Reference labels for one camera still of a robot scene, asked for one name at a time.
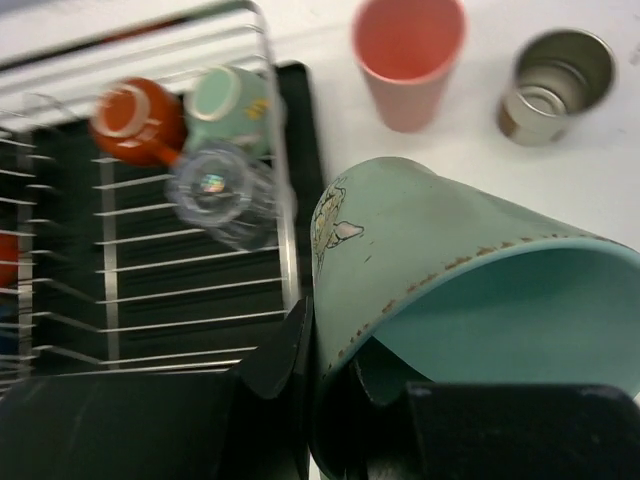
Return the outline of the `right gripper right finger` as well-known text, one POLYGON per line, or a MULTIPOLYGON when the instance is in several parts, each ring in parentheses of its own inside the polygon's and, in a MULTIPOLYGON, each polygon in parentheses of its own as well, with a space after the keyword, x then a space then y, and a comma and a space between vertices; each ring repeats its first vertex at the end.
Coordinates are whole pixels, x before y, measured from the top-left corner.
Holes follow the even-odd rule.
POLYGON ((448 384, 386 351, 351 365, 358 479, 636 479, 639 408, 588 384, 448 384))

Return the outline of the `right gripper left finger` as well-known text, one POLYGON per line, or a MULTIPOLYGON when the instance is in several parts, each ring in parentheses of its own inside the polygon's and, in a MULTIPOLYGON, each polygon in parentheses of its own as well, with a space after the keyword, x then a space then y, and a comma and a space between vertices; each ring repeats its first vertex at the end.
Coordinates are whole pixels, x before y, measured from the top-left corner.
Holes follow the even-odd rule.
POLYGON ((22 381, 1 402, 5 479, 305 479, 313 301, 223 373, 22 381))

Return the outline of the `tall green mug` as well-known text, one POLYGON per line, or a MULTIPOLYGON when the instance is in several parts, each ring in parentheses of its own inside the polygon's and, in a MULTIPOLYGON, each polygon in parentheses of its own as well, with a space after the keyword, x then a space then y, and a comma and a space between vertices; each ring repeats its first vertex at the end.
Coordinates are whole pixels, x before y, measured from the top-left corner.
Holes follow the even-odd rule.
POLYGON ((311 220, 318 380, 311 450, 346 469, 343 380, 607 384, 639 392, 639 255, 401 157, 364 161, 311 220))

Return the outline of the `clear plastic glass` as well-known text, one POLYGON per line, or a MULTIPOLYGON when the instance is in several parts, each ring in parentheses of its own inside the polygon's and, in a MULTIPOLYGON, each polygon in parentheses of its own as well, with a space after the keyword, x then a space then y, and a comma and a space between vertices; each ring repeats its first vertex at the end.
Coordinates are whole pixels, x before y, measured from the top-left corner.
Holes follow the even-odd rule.
POLYGON ((216 140, 191 152, 163 147, 159 158, 170 172, 165 194, 176 216, 235 250, 277 244, 279 192, 297 210, 292 187, 276 185, 270 154, 254 155, 216 140))

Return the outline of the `small green mug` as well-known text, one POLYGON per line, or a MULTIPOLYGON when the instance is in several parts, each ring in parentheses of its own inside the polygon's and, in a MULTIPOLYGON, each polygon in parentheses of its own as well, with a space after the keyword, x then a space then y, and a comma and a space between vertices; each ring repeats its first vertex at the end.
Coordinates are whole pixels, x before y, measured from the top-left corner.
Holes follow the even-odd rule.
POLYGON ((287 115, 283 99, 269 99, 265 78, 231 65, 216 65, 201 75, 185 93, 183 105, 185 152, 224 141, 261 157, 271 150, 271 116, 276 113, 285 121, 287 115))

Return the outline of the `orange floral bowl cup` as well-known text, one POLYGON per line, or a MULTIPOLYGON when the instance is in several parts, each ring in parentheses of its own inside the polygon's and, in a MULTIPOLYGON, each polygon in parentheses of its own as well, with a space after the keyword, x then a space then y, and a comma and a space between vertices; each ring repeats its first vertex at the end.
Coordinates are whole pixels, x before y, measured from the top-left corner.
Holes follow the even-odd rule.
POLYGON ((142 77, 111 83, 96 101, 89 129, 103 152, 138 167, 172 166, 187 136, 181 99, 142 77))

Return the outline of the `white brown steel tumbler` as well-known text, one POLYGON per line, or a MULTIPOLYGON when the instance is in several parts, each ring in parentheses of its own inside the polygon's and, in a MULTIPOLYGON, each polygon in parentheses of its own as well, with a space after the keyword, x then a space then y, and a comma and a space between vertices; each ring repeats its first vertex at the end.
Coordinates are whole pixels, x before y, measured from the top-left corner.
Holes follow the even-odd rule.
POLYGON ((599 106, 617 77, 613 51, 591 32, 559 28, 523 46, 497 108, 497 126, 525 147, 556 143, 599 106))

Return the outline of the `pink plastic cup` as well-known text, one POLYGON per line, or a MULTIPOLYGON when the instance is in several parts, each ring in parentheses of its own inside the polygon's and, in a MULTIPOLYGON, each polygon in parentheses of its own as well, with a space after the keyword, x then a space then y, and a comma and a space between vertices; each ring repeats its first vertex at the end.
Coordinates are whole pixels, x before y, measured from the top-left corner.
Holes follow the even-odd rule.
POLYGON ((351 45, 383 123, 413 133, 436 116, 467 33, 460 1, 378 0, 358 8, 351 45))

